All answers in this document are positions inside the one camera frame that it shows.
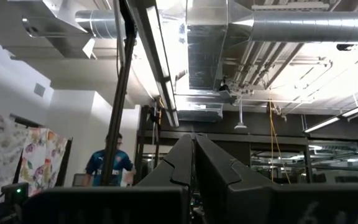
white wall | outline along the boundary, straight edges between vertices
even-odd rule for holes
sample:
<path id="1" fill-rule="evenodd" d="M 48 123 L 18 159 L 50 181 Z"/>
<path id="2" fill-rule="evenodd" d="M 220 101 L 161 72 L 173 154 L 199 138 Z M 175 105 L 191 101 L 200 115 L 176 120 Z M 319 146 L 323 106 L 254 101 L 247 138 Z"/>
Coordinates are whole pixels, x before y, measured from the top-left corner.
<path id="1" fill-rule="evenodd" d="M 55 90 L 50 103 L 47 127 L 66 138 L 73 138 L 65 186 L 71 186 L 74 174 L 84 170 L 88 154 L 97 149 L 90 149 L 86 138 L 94 95 L 95 91 Z"/>
<path id="2" fill-rule="evenodd" d="M 47 126 L 67 138 L 73 137 L 65 187 L 72 185 L 74 174 L 84 173 L 92 153 L 104 149 L 112 107 L 98 92 L 55 90 L 48 112 Z M 120 133 L 121 150 L 134 161 L 140 106 L 124 109 Z"/>
<path id="3" fill-rule="evenodd" d="M 34 93 L 36 83 L 45 87 L 43 97 Z M 52 94 L 48 78 L 24 62 L 11 60 L 0 46 L 0 113 L 45 124 Z"/>

man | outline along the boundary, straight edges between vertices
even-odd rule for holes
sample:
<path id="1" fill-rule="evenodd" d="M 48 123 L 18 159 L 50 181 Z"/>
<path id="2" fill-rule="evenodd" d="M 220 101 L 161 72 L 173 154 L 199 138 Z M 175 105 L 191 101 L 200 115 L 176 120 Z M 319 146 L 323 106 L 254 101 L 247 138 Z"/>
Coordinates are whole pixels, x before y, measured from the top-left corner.
<path id="1" fill-rule="evenodd" d="M 117 151 L 114 155 L 114 167 L 112 168 L 112 176 L 110 185 L 120 186 L 122 179 L 122 169 L 132 171 L 134 174 L 133 164 L 124 151 L 119 148 L 122 145 L 122 135 L 118 134 Z M 105 155 L 105 149 L 94 152 L 86 165 L 86 174 L 83 182 L 84 186 L 89 186 L 91 182 L 91 176 L 94 173 L 93 186 L 99 186 L 101 181 L 101 174 L 103 169 L 103 160 Z"/>

exposed ductwork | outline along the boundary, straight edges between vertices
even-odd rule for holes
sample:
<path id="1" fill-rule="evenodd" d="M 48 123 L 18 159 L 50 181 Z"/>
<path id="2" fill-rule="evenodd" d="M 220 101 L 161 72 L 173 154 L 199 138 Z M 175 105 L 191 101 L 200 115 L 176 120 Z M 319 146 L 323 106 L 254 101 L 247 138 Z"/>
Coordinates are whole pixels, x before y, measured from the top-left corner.
<path id="1" fill-rule="evenodd" d="M 111 39 L 117 35 L 114 34 L 117 32 L 116 21 L 111 11 L 84 11 L 86 9 L 75 0 L 9 1 L 23 9 L 23 21 L 28 33 L 34 37 L 47 38 L 64 57 L 90 58 L 94 38 Z M 172 126 L 178 126 L 171 81 L 171 76 L 176 74 L 170 73 L 172 71 L 167 57 L 172 56 L 166 55 L 167 43 L 161 31 L 156 32 L 160 30 L 164 16 L 185 20 L 186 29 L 183 29 L 183 33 L 188 46 L 190 90 L 218 90 L 224 78 L 223 52 L 241 43 L 247 42 L 244 53 L 238 59 L 240 64 L 235 74 L 225 74 L 226 77 L 232 75 L 240 84 L 249 82 L 250 66 L 258 60 L 265 42 L 280 43 L 278 47 L 271 44 L 271 51 L 265 54 L 257 72 L 251 77 L 251 85 L 263 79 L 282 54 L 286 42 L 300 43 L 268 86 L 291 63 L 303 43 L 358 43 L 358 12 L 250 11 L 235 0 L 192 0 L 192 4 L 188 3 L 183 11 L 183 8 L 170 12 L 166 10 L 162 16 L 162 9 L 153 7 L 157 5 L 155 0 L 128 0 L 128 4 Z"/>
<path id="2" fill-rule="evenodd" d="M 216 8 L 219 16 L 208 11 L 211 7 Z M 283 50 L 286 42 L 358 43 L 358 12 L 251 11 L 234 0 L 214 0 L 193 1 L 192 8 L 187 10 L 186 16 L 188 23 L 191 22 L 188 37 L 192 41 L 189 42 L 188 52 L 192 89 L 213 90 L 216 87 L 212 83 L 219 83 L 219 80 L 207 82 L 219 76 L 216 74 L 219 71 L 214 68 L 217 67 L 220 57 L 217 56 L 217 51 L 212 52 L 212 49 L 207 47 L 211 46 L 210 42 L 214 40 L 211 36 L 216 37 L 213 30 L 220 30 L 219 37 L 224 37 L 224 40 L 214 43 L 224 42 L 221 54 L 231 46 L 247 41 L 255 42 L 254 49 L 260 45 L 259 42 L 281 42 L 283 46 L 279 52 Z M 255 57 L 254 54 L 259 53 L 258 50 L 253 50 L 250 54 L 249 45 L 239 60 L 239 69 L 233 74 L 233 80 L 240 80 L 240 86 L 248 81 L 250 60 Z M 257 84 L 267 73 L 266 70 L 260 70 L 262 67 L 249 80 L 251 85 Z"/>
<path id="3" fill-rule="evenodd" d="M 20 7 L 27 33 L 46 38 L 64 58 L 94 57 L 95 38 L 117 38 L 113 11 L 89 11 L 76 0 L 8 1 Z"/>
<path id="4" fill-rule="evenodd" d="M 87 32 L 100 39 L 117 38 L 116 18 L 113 11 L 82 10 L 75 14 L 75 21 Z M 125 27 L 124 19 L 119 15 L 121 27 Z"/>

glass window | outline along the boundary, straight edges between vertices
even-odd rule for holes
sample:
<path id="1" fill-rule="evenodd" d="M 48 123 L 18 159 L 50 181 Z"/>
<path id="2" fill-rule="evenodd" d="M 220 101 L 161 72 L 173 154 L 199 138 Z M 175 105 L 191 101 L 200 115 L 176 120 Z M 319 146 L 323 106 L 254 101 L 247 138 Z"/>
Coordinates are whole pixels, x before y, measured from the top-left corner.
<path id="1" fill-rule="evenodd" d="M 356 142 L 311 141 L 309 150 L 312 166 L 358 167 Z"/>
<path id="2" fill-rule="evenodd" d="M 159 155 L 158 163 L 160 163 L 163 160 L 163 158 L 167 155 L 167 153 L 159 153 L 158 155 Z M 148 170 L 147 173 L 149 174 L 154 169 L 155 153 L 143 154 L 142 158 L 143 158 L 143 162 L 147 163 L 147 170 Z"/>
<path id="3" fill-rule="evenodd" d="M 270 180 L 272 179 L 273 172 L 273 181 L 278 184 L 287 184 L 288 178 L 290 179 L 291 184 L 307 183 L 306 169 L 303 167 L 284 168 L 282 166 L 252 165 L 251 169 L 262 174 Z"/>
<path id="4" fill-rule="evenodd" d="M 251 164 L 305 164 L 305 156 L 303 152 L 272 152 L 271 151 L 251 151 Z"/>
<path id="5" fill-rule="evenodd" d="M 326 170 L 313 168 L 313 183 L 358 182 L 358 170 Z"/>

ceiling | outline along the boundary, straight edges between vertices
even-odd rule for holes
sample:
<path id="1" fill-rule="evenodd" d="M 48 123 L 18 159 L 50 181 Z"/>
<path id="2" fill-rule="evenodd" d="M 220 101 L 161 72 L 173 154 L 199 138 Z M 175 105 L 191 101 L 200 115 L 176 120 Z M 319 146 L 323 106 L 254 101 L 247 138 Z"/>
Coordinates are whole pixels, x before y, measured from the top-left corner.
<path id="1" fill-rule="evenodd" d="M 88 9 L 106 9 L 105 0 L 81 0 Z M 31 38 L 22 25 L 22 13 L 14 3 L 0 0 L 0 44 L 12 52 L 16 60 L 23 60 L 51 80 L 54 89 L 96 90 L 111 105 L 114 101 L 117 83 L 116 41 L 96 40 L 94 53 L 98 60 L 64 58 L 44 38 Z M 134 50 L 135 54 L 143 51 L 141 43 Z M 125 107 L 148 104 L 151 96 L 158 95 L 150 68 L 144 68 L 144 62 L 132 61 Z"/>
<path id="2" fill-rule="evenodd" d="M 107 9 L 107 0 L 78 0 L 88 9 Z M 278 4 L 285 1 L 238 0 L 252 7 L 265 2 Z M 335 1 L 324 1 L 333 5 Z M 358 11 L 358 1 L 342 0 L 336 11 Z M 51 79 L 56 89 L 96 90 L 110 104 L 114 101 L 117 83 L 116 41 L 97 40 L 94 48 L 98 60 L 63 58 L 49 41 L 31 38 L 23 29 L 22 14 L 18 8 L 0 0 L 0 44 L 12 52 L 17 60 L 23 60 Z M 278 61 L 284 61 L 296 44 L 288 44 Z M 223 57 L 232 64 L 224 64 L 225 75 L 233 76 L 238 58 L 245 51 L 245 43 L 227 49 Z M 265 55 L 269 43 L 262 49 L 259 60 Z M 358 100 L 358 46 L 350 52 L 340 52 L 336 44 L 306 44 L 296 60 L 312 60 L 313 65 L 289 65 L 274 81 L 272 90 L 255 90 L 254 94 L 242 94 L 245 111 L 265 112 L 270 95 L 283 113 L 338 114 L 341 110 L 355 107 L 353 93 Z M 267 82 L 278 69 L 277 63 L 265 76 Z M 127 88 L 126 107 L 148 104 L 158 91 L 154 76 L 148 66 L 141 41 L 134 50 L 132 69 Z M 226 104 L 224 110 L 238 110 Z"/>
<path id="3" fill-rule="evenodd" d="M 278 4 L 282 4 L 283 2 L 286 4 L 294 1 L 238 0 L 236 2 L 243 6 L 247 6 L 248 8 L 252 8 L 252 6 L 256 5 L 271 7 L 270 10 L 273 10 Z M 302 4 L 306 5 L 306 3 L 316 3 L 318 1 L 302 0 L 298 2 L 302 2 Z M 327 4 L 328 10 L 334 6 L 335 2 L 336 1 L 334 0 L 321 1 L 321 4 Z M 191 10 L 195 7 L 203 9 L 207 4 L 211 3 L 206 3 L 204 0 L 193 0 L 193 8 Z M 358 11 L 358 1 L 342 0 L 334 10 L 349 12 Z M 240 58 L 246 51 L 248 43 L 241 40 L 241 35 L 232 36 L 227 34 L 226 38 L 227 37 L 232 39 L 238 37 L 238 44 L 234 44 L 232 47 L 224 49 L 222 56 L 224 60 L 223 75 L 226 82 L 232 82 L 234 74 L 241 64 Z M 273 43 L 270 42 L 264 44 L 260 55 L 257 57 L 257 61 L 261 61 L 266 56 L 267 49 L 272 44 Z M 354 98 L 356 98 L 358 102 L 358 45 L 351 51 L 345 52 L 339 51 L 337 49 L 337 44 L 334 43 L 305 44 L 296 55 L 293 61 L 294 63 L 285 67 L 284 71 L 279 74 L 277 79 L 273 82 L 271 89 L 265 90 L 264 83 L 268 83 L 270 78 L 279 71 L 283 62 L 291 55 L 297 45 L 298 44 L 296 43 L 287 44 L 283 53 L 278 58 L 277 63 L 274 63 L 273 67 L 268 71 L 268 74 L 264 76 L 263 81 L 257 86 L 250 85 L 236 89 L 232 88 L 235 87 L 234 85 L 229 85 L 232 94 L 234 93 L 235 95 L 242 97 L 243 110 L 265 112 L 265 107 L 267 106 L 270 96 L 273 99 L 275 106 L 282 109 L 282 114 L 339 114 L 342 111 L 356 107 Z M 254 48 L 250 55 L 255 54 L 255 52 Z M 307 61 L 308 64 L 301 65 L 300 63 L 303 61 Z M 244 67 L 250 68 L 250 75 L 246 79 L 246 81 L 249 81 L 258 66 L 254 64 L 253 66 L 246 65 Z M 192 82 L 193 85 L 200 86 L 200 90 L 214 88 L 213 86 L 211 87 L 211 83 L 214 83 L 213 76 L 211 80 L 210 78 L 193 75 L 193 78 L 190 78 L 190 87 Z M 225 104 L 224 110 L 236 111 L 238 110 L 238 106 Z"/>

